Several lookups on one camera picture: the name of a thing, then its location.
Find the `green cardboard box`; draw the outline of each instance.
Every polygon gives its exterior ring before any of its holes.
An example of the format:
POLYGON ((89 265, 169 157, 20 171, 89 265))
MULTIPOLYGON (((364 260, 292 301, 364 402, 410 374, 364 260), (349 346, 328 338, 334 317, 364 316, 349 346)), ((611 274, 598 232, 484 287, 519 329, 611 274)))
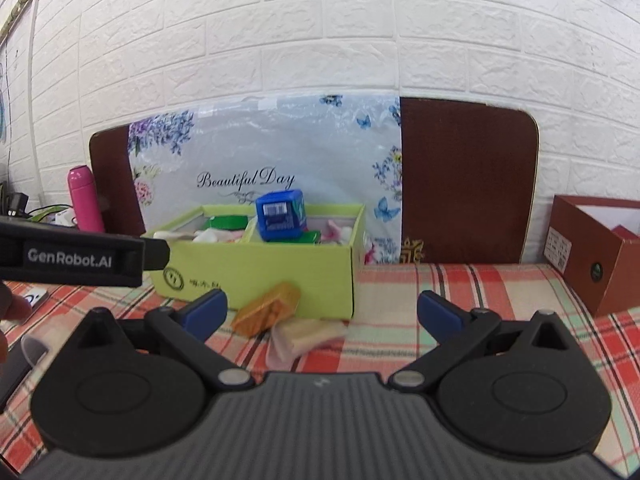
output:
POLYGON ((305 209, 310 230, 328 219, 338 225, 352 225, 350 243, 266 243, 257 231, 254 206, 201 206, 157 230, 193 233, 215 215, 245 214, 252 218, 236 243, 170 242, 168 265, 150 272, 156 292, 192 301, 219 287, 226 293, 229 308, 237 310, 278 283, 291 282, 302 292, 297 316, 350 319, 358 303, 354 280, 364 264, 364 206, 306 204, 305 209))

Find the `red checkered fabric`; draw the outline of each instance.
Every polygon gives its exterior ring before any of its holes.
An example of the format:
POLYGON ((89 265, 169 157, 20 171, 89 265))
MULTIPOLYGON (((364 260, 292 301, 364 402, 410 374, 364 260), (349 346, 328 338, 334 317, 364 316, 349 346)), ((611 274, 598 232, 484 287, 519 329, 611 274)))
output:
MULTIPOLYGON (((612 417, 596 454, 622 476, 640 466, 640 308, 594 320, 560 276, 542 265, 367 267, 357 286, 361 303, 344 341, 303 356, 293 371, 375 370, 386 379, 435 346, 415 316, 417 295, 426 289, 467 310, 490 308, 504 319, 529 319, 540 308, 551 309, 580 342, 611 394, 612 417)), ((12 288, 20 294, 28 286, 12 284, 12 288)), ((10 344, 59 314, 79 320, 89 309, 107 306, 117 317, 134 318, 159 305, 181 305, 157 296, 149 281, 134 290, 72 286, 49 290, 49 299, 27 324, 2 322, 10 344)), ((266 371, 269 336, 246 339, 233 334, 232 317, 230 313, 207 344, 260 380, 266 371)), ((33 386, 27 378, 0 417, 0 453, 18 471, 44 452, 29 412, 33 386)))

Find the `paper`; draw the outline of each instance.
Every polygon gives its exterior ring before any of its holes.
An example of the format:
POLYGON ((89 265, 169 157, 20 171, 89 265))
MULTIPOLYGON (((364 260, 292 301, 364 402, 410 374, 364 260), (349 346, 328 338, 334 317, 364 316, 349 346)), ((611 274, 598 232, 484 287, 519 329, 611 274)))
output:
POLYGON ((545 258, 561 273, 564 274, 566 264, 571 253, 571 242, 558 231, 549 228, 546 236, 545 258))

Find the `pink water bottle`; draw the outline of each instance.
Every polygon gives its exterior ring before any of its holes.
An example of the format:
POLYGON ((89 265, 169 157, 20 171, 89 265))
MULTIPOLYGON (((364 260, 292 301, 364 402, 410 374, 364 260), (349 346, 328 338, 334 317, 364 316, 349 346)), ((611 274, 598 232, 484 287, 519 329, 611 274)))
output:
POLYGON ((94 174, 88 166, 76 166, 69 170, 66 183, 71 194, 71 203, 81 231, 104 232, 104 223, 98 206, 94 174))

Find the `wooden headboard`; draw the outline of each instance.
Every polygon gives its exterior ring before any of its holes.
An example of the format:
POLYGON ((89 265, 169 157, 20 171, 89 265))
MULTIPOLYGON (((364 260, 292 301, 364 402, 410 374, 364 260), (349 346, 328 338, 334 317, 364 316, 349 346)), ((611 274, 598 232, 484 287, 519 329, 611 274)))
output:
MULTIPOLYGON (((402 262, 520 261, 538 162, 538 128, 525 112, 401 98, 402 262)), ((129 125, 89 142, 108 232, 145 231, 127 153, 129 125)))

